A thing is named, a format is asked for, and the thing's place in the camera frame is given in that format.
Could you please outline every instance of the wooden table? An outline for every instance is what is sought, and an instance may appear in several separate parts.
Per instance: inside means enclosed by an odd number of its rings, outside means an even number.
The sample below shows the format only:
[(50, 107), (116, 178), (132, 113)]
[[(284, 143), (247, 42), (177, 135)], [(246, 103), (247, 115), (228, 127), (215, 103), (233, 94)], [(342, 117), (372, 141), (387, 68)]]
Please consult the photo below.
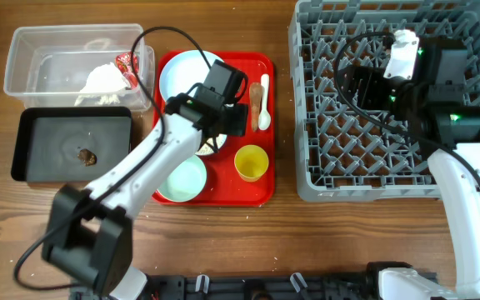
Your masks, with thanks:
[[(257, 208), (162, 207), (149, 202), (134, 224), (134, 265), (149, 274), (196, 276), (322, 274), (363, 270), (371, 261), (393, 260), (438, 273), (455, 284), (455, 261), (441, 202), (433, 199), (311, 204), (296, 193), (293, 171), (293, 98), (288, 74), (287, 26), (294, 1), (0, 0), (0, 298), (65, 298), (66, 291), (38, 295), (14, 284), (22, 252), (44, 233), (58, 185), (28, 186), (10, 177), (23, 105), (3, 92), (13, 31), (21, 26), (84, 23), (173, 25), (204, 48), (258, 51), (277, 70), (277, 181), (272, 200)], [(159, 59), (192, 45), (175, 33), (146, 37)], [(151, 113), (137, 117), (148, 133)], [(22, 270), (37, 284), (66, 282), (35, 253)]]

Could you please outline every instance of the clear plastic bin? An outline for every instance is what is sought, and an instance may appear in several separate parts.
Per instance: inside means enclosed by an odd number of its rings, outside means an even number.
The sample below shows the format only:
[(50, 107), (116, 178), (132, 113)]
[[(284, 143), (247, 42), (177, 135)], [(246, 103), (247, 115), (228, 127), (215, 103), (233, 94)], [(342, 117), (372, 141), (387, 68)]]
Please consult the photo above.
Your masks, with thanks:
[[(26, 108), (72, 107), (78, 96), (88, 96), (79, 106), (97, 106), (102, 95), (86, 94), (88, 74), (115, 57), (131, 51), (143, 29), (138, 24), (65, 25), (20, 27), (14, 32), (7, 58), (4, 91), (23, 101)], [(142, 40), (135, 52), (139, 73), (153, 89), (154, 53)], [(140, 87), (115, 92), (133, 111), (147, 110), (150, 102)]]

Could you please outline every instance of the plastic crate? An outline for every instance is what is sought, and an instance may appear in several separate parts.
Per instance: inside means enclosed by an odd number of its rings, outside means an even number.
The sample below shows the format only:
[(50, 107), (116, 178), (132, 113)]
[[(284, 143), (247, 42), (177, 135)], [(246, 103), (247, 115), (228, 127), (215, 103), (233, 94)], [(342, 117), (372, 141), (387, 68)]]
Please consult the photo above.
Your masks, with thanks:
[[(419, 146), (381, 132), (337, 100), (333, 59), (347, 39), (373, 31), (411, 29), (467, 45), (468, 105), (480, 106), (480, 0), (300, 0), (288, 29), (296, 127), (297, 193), (309, 202), (439, 198)], [(341, 63), (385, 67), (380, 39), (351, 46)], [(387, 113), (368, 111), (377, 119)], [(405, 128), (405, 122), (391, 120)]]

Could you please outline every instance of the red package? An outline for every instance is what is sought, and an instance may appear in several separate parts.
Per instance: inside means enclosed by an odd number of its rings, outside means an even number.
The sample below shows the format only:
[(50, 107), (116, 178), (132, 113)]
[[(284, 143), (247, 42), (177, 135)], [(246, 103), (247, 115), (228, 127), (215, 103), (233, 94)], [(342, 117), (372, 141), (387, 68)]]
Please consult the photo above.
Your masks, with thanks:
[(131, 53), (127, 52), (116, 56), (116, 66), (122, 72), (123, 76), (131, 83), (131, 89), (138, 86), (136, 74), (138, 74), (138, 57), (135, 55), (132, 60), (134, 61), (134, 68), (136, 72), (133, 72), (131, 67)]

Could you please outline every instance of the brown object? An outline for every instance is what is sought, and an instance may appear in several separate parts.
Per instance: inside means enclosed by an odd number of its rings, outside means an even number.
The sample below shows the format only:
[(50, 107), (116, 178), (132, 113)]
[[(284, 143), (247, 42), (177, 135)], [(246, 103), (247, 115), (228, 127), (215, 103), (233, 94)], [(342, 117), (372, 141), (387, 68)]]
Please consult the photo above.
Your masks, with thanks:
[[(19, 256), (45, 233), (53, 196), (63, 184), (27, 185), (8, 175), (23, 103), (1, 88), (14, 30), (56, 24), (139, 23), (143, 28), (174, 24), (205, 48), (261, 52), (274, 63), (277, 145), (272, 199), (262, 207), (222, 209), (164, 207), (149, 200), (134, 223), (135, 267), (151, 275), (290, 276), (362, 271), (368, 262), (389, 260), (436, 272), (442, 285), (455, 285), (453, 245), (442, 202), (429, 198), (308, 203), (299, 198), (293, 146), (296, 123), (293, 101), (288, 101), (293, 99), (294, 82), (282, 75), (290, 64), (287, 26), (296, 1), (88, 2), (0, 0), (0, 299), (68, 299), (66, 290), (29, 292), (12, 280)], [(171, 49), (193, 48), (168, 32), (146, 40), (157, 60)], [(152, 120), (152, 109), (133, 114), (133, 147), (150, 132)], [(31, 284), (69, 283), (68, 276), (40, 259), (40, 251), (27, 260), (21, 274)]]
[(249, 86), (249, 106), (251, 109), (251, 129), (256, 132), (258, 129), (258, 116), (260, 115), (260, 104), (263, 100), (264, 87), (259, 82)]
[(81, 160), (81, 162), (84, 163), (85, 166), (93, 166), (96, 164), (98, 161), (98, 158), (96, 157), (96, 154), (94, 154), (92, 151), (88, 149), (83, 149), (79, 151), (79, 154), (77, 155), (77, 158)]

